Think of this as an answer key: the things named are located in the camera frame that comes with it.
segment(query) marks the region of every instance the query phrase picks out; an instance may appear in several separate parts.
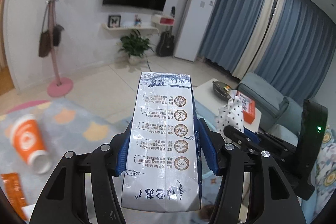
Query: butterfly frame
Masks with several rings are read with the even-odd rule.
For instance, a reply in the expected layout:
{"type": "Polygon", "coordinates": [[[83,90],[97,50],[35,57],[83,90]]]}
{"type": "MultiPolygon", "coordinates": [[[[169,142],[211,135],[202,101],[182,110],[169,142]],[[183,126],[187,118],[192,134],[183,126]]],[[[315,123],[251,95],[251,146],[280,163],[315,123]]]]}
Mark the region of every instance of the butterfly frame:
{"type": "Polygon", "coordinates": [[[109,15],[109,21],[107,23],[109,28],[120,27],[121,15],[109,15]]]}

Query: pink base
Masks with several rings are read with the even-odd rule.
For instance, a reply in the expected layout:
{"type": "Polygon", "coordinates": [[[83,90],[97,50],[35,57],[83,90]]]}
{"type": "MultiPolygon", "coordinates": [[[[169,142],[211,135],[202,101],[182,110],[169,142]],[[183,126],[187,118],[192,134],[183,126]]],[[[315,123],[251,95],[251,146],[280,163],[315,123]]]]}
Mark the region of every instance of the pink base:
{"type": "Polygon", "coordinates": [[[61,85],[56,85],[56,80],[53,80],[47,88],[47,93],[50,97],[62,97],[68,94],[74,87],[74,83],[66,77],[61,78],[61,85]]]}

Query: hanging bag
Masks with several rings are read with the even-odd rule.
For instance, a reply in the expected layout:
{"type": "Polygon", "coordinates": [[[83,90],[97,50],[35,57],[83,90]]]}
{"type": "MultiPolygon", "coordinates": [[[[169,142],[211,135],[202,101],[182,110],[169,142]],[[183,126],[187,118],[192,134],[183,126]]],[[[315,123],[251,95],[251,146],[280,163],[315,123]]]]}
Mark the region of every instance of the hanging bag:
{"type": "Polygon", "coordinates": [[[53,45],[54,47],[58,47],[59,46],[59,43],[61,41],[61,32],[64,31],[64,28],[57,24],[56,23],[56,10],[55,10],[55,6],[56,6],[56,3],[54,3],[54,23],[55,23],[55,27],[54,27],[54,32],[53,32],[53,45]]]}
{"type": "Polygon", "coordinates": [[[39,57],[42,57],[42,58],[47,57],[49,55],[50,49],[51,49],[49,30],[47,29],[45,32],[43,31],[45,17],[47,15],[48,9],[49,9],[49,3],[45,7],[43,23],[42,23],[42,30],[41,30],[41,34],[40,34],[39,57]]]}

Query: circular icon on carton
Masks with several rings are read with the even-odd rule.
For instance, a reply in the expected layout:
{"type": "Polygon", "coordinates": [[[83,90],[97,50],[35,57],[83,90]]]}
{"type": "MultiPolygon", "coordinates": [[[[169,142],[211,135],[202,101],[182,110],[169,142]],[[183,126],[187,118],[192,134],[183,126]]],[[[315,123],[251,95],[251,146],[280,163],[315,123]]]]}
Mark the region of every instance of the circular icon on carton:
{"type": "Polygon", "coordinates": [[[185,103],[187,102],[187,100],[184,97],[182,97],[182,96],[177,96],[175,98],[174,102],[175,102],[175,105],[181,107],[181,106],[185,105],[185,103]]]}
{"type": "Polygon", "coordinates": [[[183,171],[189,167],[189,160],[186,157],[177,157],[174,166],[177,170],[183,171]]]}
{"type": "Polygon", "coordinates": [[[176,120],[181,122],[181,121],[184,121],[187,118],[187,113],[184,110],[179,109],[179,110],[175,111],[174,117],[175,117],[176,120]]]}
{"type": "Polygon", "coordinates": [[[188,143],[185,140],[178,140],[174,144],[174,149],[178,153],[184,153],[188,150],[188,143]]]}
{"type": "Polygon", "coordinates": [[[187,135],[188,128],[184,124],[178,124],[174,128],[174,132],[177,136],[183,137],[183,136],[187,135]]]}

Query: orange packaging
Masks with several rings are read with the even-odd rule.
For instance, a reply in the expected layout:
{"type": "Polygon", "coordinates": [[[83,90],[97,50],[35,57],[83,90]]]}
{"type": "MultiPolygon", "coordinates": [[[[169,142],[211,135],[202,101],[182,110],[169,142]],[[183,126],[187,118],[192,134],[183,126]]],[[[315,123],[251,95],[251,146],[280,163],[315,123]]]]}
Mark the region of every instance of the orange packaging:
{"type": "Polygon", "coordinates": [[[255,102],[240,91],[237,92],[237,96],[241,98],[241,104],[243,108],[244,121],[251,124],[255,119],[255,102]]]}
{"type": "Polygon", "coordinates": [[[22,207],[27,206],[27,203],[22,192],[19,175],[17,173],[1,174],[1,178],[10,204],[23,220],[27,220],[22,211],[22,207]]]}
{"type": "Polygon", "coordinates": [[[51,160],[34,115],[24,115],[15,122],[10,142],[24,162],[35,172],[43,174],[50,169],[51,160]]]}

